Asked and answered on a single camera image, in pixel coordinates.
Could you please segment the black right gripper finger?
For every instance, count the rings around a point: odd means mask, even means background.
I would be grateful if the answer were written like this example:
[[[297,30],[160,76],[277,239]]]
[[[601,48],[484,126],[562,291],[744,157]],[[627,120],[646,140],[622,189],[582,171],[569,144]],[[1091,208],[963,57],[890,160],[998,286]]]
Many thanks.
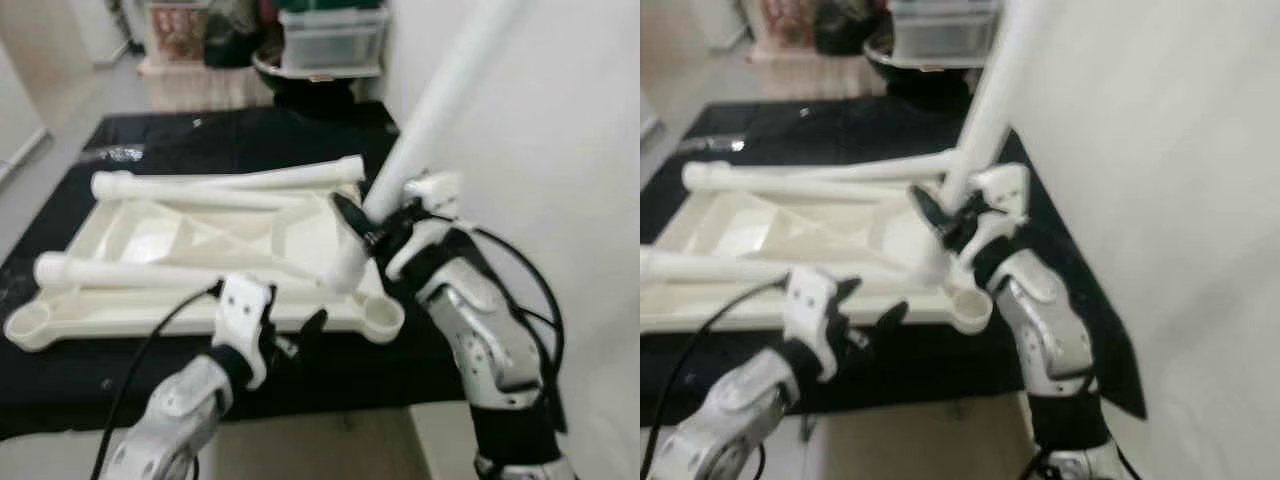
[[[378,242],[378,225],[369,218],[362,207],[348,196],[333,192],[332,206],[340,220],[355,234],[360,250],[364,253],[370,253],[371,248]]]
[[[957,228],[957,219],[946,211],[936,197],[922,184],[909,186],[909,198],[911,200],[920,219],[931,234],[942,247],[952,247]]]

